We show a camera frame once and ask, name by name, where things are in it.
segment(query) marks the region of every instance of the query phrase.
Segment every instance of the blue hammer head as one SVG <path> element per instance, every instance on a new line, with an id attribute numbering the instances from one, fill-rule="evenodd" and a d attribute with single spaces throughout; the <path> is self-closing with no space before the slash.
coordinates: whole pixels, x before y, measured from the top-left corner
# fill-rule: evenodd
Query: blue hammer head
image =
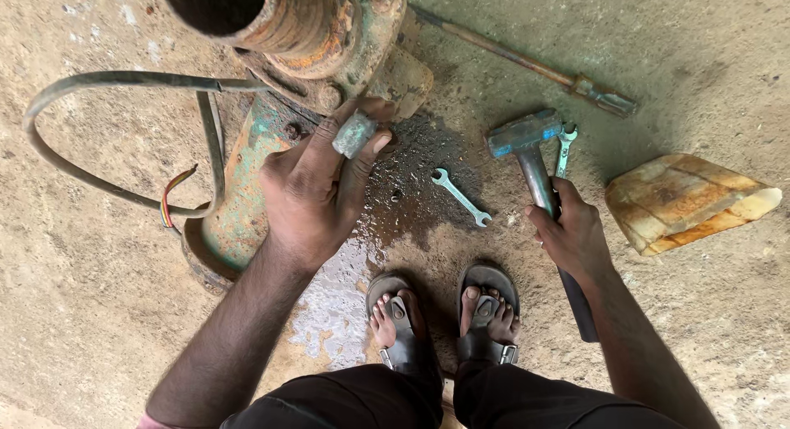
<path id="1" fill-rule="evenodd" d="M 499 158 L 557 136 L 563 131 L 565 130 L 557 111 L 548 108 L 490 131 L 486 135 L 486 145 L 491 157 Z"/>

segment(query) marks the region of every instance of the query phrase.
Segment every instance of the hand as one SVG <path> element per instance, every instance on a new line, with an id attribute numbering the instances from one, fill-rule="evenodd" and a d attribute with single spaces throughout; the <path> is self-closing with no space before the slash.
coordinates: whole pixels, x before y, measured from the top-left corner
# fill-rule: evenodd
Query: hand
<path id="1" fill-rule="evenodd" d="M 581 200 L 573 183 L 557 177 L 552 177 L 551 183 L 559 192 L 559 220 L 554 222 L 546 210 L 535 205 L 528 205 L 525 213 L 538 229 L 535 240 L 543 242 L 548 256 L 584 288 L 597 276 L 615 270 L 604 225 L 598 209 Z"/>
<path id="2" fill-rule="evenodd" d="M 332 148 L 341 125 L 361 108 L 390 121 L 394 105 L 380 98 L 349 100 L 311 136 L 288 151 L 266 156 L 260 182 L 269 217 L 268 250 L 293 269 L 317 271 L 349 237 L 365 205 L 365 185 L 379 151 L 392 139 L 379 126 L 365 148 L 346 160 Z"/>

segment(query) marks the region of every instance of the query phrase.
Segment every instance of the pants leg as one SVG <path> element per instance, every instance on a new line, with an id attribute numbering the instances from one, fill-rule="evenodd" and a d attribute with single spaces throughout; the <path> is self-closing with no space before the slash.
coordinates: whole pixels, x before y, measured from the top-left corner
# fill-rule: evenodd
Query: pants leg
<path id="1" fill-rule="evenodd" d="M 470 429 L 681 427 L 636 401 L 490 361 L 461 366 L 453 401 L 458 421 Z"/>
<path id="2" fill-rule="evenodd" d="M 441 389 L 382 364 L 295 378 L 225 421 L 222 429 L 381 427 L 441 424 Z"/>

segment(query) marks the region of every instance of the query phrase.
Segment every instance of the forearm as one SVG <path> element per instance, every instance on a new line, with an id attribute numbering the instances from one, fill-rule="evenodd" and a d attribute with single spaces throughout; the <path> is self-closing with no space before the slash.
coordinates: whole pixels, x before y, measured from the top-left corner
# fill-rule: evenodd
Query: forearm
<path id="1" fill-rule="evenodd" d="M 580 283 L 593 310 L 615 394 L 647 404 L 687 427 L 718 427 L 619 274 L 611 269 Z"/>
<path id="2" fill-rule="evenodd" d="M 293 269 L 267 239 L 239 281 L 154 389 L 163 424 L 218 427 L 252 399 L 277 338 L 313 270 Z"/>

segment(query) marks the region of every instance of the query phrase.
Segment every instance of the black sandal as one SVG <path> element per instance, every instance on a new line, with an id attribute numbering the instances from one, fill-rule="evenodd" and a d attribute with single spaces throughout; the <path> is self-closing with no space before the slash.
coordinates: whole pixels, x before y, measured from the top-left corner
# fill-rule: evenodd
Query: black sandal
<path id="1" fill-rule="evenodd" d="M 395 372 L 406 374 L 425 374 L 436 377 L 441 381 L 439 361 L 436 358 L 433 344 L 430 341 L 428 328 L 425 329 L 425 340 L 420 341 L 414 334 L 409 320 L 409 313 L 403 299 L 397 295 L 407 288 L 415 293 L 414 288 L 404 276 L 397 272 L 384 273 L 370 282 L 365 303 L 367 305 L 367 319 L 373 314 L 373 305 L 384 294 L 390 294 L 390 300 L 384 305 L 384 313 L 390 316 L 395 325 L 395 344 L 389 348 L 379 350 L 381 362 Z"/>
<path id="2" fill-rule="evenodd" d="M 458 362 L 463 363 L 467 360 L 486 359 L 496 364 L 515 364 L 518 362 L 518 346 L 515 344 L 500 344 L 491 340 L 488 335 L 488 323 L 494 317 L 499 300 L 493 296 L 486 295 L 485 289 L 496 289 L 499 296 L 513 307 L 515 316 L 520 316 L 520 304 L 518 301 L 518 291 L 510 280 L 510 277 L 502 268 L 489 262 L 473 262 L 460 273 L 458 278 L 458 326 L 460 327 L 460 315 L 463 311 L 461 297 L 467 287 L 477 286 L 480 288 L 480 297 L 477 300 L 475 313 L 472 315 L 472 323 L 469 325 L 469 332 L 458 338 Z"/>

